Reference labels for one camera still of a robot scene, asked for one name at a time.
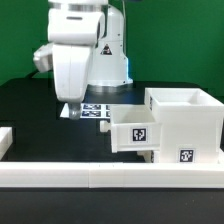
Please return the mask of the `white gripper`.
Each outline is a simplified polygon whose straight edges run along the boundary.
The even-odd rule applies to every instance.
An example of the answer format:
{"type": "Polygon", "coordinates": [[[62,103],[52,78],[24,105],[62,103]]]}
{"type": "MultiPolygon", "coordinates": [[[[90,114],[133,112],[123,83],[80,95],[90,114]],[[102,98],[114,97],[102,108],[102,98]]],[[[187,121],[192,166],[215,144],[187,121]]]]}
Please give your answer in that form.
{"type": "Polygon", "coordinates": [[[80,103],[87,88],[92,48],[54,44],[52,57],[57,98],[69,103],[69,118],[78,120],[81,116],[80,103]]]}

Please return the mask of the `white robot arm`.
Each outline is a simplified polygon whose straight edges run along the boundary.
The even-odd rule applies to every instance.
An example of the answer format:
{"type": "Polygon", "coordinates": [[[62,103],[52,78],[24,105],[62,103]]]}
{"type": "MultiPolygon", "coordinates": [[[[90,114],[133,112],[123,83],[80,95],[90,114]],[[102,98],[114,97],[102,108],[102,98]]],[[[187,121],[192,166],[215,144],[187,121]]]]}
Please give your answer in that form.
{"type": "Polygon", "coordinates": [[[88,89],[116,92],[133,83],[126,56],[125,15],[109,0],[48,0],[48,40],[57,99],[81,116],[88,89]]]}

